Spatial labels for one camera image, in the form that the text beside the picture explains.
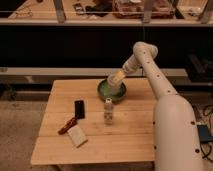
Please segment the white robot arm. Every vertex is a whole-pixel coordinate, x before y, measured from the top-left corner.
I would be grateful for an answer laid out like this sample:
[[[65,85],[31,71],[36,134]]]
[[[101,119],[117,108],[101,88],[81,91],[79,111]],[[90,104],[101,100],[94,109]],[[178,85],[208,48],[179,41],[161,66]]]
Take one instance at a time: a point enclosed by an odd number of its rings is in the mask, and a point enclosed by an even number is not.
[[[155,45],[137,42],[122,68],[107,78],[109,92],[119,92],[126,75],[142,67],[156,97],[153,111],[155,171],[204,171],[198,129],[191,104],[154,62]]]

